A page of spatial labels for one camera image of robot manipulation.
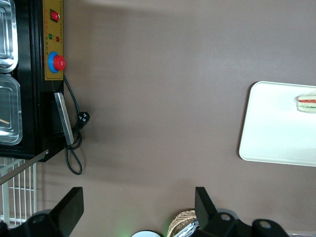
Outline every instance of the yellow control panel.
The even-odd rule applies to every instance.
[[[64,11],[63,0],[43,0],[45,80],[63,80]]]

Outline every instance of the metal grill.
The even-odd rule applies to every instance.
[[[26,161],[0,158],[0,175],[3,177]],[[0,220],[15,228],[37,212],[36,163],[1,185]]]

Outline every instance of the white tray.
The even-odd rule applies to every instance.
[[[240,142],[244,160],[316,166],[316,114],[296,97],[316,86],[260,81],[253,85]]]

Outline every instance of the brown surface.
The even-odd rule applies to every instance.
[[[82,176],[67,169],[64,152],[39,166],[39,209],[83,186],[72,236],[166,235],[194,206],[195,186],[205,186],[246,223],[270,218],[316,231],[315,167],[238,156],[254,82],[316,85],[316,1],[64,5],[65,72],[91,122],[77,152]]]

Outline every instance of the power cord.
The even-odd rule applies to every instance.
[[[64,75],[64,82],[69,90],[69,93],[74,101],[75,107],[76,107],[76,113],[77,113],[77,122],[76,122],[76,126],[74,127],[74,129],[72,129],[73,132],[73,136],[75,138],[75,141],[73,144],[71,145],[67,145],[67,143],[65,143],[65,157],[66,157],[66,164],[68,169],[75,175],[81,175],[82,174],[82,165],[81,162],[79,160],[79,158],[77,157],[75,150],[78,149],[81,145],[82,145],[82,135],[80,133],[80,130],[83,129],[83,127],[88,123],[88,121],[90,120],[90,115],[88,112],[80,112],[79,109],[79,105],[77,103],[77,100],[73,94],[73,91],[71,90],[71,87],[69,85],[69,82],[66,78],[66,76]],[[69,162],[69,151],[73,154],[73,157],[75,158],[76,162],[79,165],[79,172],[75,171]]]

